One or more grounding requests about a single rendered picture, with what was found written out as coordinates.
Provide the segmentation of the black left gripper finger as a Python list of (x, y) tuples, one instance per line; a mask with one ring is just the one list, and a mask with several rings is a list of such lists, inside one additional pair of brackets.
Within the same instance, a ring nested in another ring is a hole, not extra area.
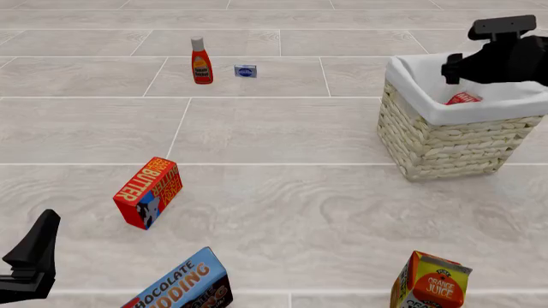
[(12, 271), (55, 274), (55, 244), (60, 220), (54, 210), (42, 212), (27, 235), (2, 260)]

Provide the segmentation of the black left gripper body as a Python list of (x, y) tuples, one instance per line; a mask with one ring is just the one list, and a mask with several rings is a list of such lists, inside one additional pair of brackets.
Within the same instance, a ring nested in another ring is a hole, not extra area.
[(46, 299), (55, 276), (53, 269), (13, 268), (10, 275), (0, 275), (0, 304)]

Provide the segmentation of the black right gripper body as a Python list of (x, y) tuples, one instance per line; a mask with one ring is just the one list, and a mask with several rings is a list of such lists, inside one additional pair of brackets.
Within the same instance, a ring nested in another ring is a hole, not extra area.
[(538, 37), (493, 41), (481, 49), (480, 84), (535, 81), (538, 67)]

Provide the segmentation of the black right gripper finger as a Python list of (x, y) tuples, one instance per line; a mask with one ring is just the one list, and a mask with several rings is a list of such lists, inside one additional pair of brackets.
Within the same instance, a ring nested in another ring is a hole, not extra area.
[(480, 83), (479, 71), (474, 66), (478, 56), (470, 54), (464, 56), (462, 53), (450, 54), (446, 63), (441, 66), (441, 75), (445, 78), (448, 85), (458, 85), (461, 79)]

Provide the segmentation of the red milk carton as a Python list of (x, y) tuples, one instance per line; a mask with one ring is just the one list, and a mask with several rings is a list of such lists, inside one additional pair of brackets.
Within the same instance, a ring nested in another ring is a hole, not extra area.
[(451, 97), (445, 103), (445, 105), (449, 106), (452, 104), (474, 103), (474, 102), (481, 102), (482, 100), (483, 98), (477, 94), (472, 94), (469, 92), (459, 92), (455, 94), (453, 97)]

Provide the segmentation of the white cloth basket liner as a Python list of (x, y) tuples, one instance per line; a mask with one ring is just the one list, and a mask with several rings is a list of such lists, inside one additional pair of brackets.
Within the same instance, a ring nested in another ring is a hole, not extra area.
[[(393, 56), (386, 79), (432, 125), (461, 125), (548, 115), (548, 87), (533, 81), (477, 84), (461, 80), (448, 85), (441, 66), (449, 53)], [(481, 102), (445, 103), (459, 92), (477, 94)]]

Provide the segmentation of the woven wicker basket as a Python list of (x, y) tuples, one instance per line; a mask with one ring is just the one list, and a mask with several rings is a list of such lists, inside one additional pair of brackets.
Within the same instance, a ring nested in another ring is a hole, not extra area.
[(386, 79), (378, 135), (409, 181), (492, 174), (545, 115), (432, 125)]

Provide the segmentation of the red butter box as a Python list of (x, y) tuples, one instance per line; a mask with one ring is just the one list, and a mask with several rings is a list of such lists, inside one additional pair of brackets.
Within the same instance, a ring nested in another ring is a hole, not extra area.
[(147, 230), (182, 190), (177, 164), (154, 157), (113, 197), (124, 220)]

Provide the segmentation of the blue chocolate pudding box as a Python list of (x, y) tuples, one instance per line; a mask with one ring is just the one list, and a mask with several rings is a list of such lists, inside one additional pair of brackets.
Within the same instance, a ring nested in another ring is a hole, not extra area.
[(227, 270), (207, 246), (121, 308), (226, 308), (232, 302)]

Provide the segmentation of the orange juice carton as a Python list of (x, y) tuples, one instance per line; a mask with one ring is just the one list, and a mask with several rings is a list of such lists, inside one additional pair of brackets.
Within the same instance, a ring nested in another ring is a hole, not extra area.
[(472, 269), (413, 251), (390, 292), (390, 308), (461, 308)]

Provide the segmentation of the red ketchup bottle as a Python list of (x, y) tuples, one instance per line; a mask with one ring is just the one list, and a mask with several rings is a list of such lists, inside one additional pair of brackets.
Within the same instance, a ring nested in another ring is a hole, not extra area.
[(192, 37), (191, 44), (191, 68), (194, 82), (196, 84), (211, 84), (213, 82), (213, 72), (211, 61), (205, 49), (204, 39), (202, 37)]

